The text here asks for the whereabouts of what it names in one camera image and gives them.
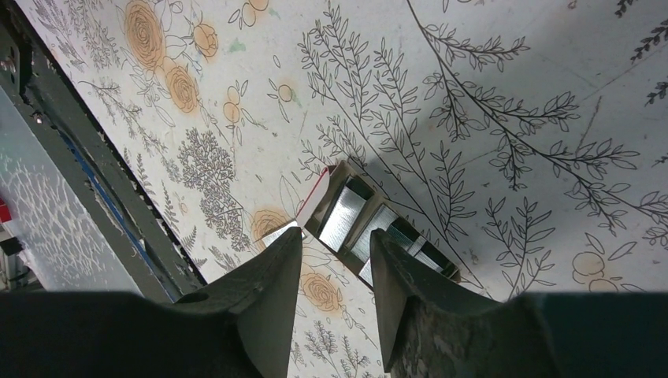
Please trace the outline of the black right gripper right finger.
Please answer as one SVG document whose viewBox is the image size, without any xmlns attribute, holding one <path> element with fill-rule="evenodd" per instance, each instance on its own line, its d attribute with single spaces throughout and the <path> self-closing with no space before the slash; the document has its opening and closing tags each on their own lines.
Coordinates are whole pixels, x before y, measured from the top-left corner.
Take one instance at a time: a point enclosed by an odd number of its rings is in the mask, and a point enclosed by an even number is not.
<svg viewBox="0 0 668 378">
<path fill-rule="evenodd" d="M 393 377 L 664 377 L 664 293 L 478 295 L 370 236 L 384 371 Z"/>
</svg>

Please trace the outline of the red staple box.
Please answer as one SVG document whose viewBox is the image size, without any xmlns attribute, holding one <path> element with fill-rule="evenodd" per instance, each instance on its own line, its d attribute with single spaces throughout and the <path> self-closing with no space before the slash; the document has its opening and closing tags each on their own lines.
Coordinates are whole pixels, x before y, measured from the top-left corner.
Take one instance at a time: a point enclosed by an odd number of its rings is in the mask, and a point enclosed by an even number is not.
<svg viewBox="0 0 668 378">
<path fill-rule="evenodd" d="M 373 286 L 370 236 L 386 231 L 410 256 L 459 283 L 456 264 L 431 244 L 348 162 L 327 166 L 298 211 L 297 221 L 367 287 Z"/>
</svg>

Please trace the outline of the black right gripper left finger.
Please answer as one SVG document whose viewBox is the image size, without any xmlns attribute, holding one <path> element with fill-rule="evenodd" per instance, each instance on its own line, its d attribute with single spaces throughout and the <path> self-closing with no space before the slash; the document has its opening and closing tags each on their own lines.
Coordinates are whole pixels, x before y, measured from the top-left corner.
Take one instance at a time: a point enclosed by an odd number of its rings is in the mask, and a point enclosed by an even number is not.
<svg viewBox="0 0 668 378">
<path fill-rule="evenodd" d="M 4 377 L 285 377 L 302 231 L 160 304 L 130 292 L 33 291 L 1 297 Z"/>
</svg>

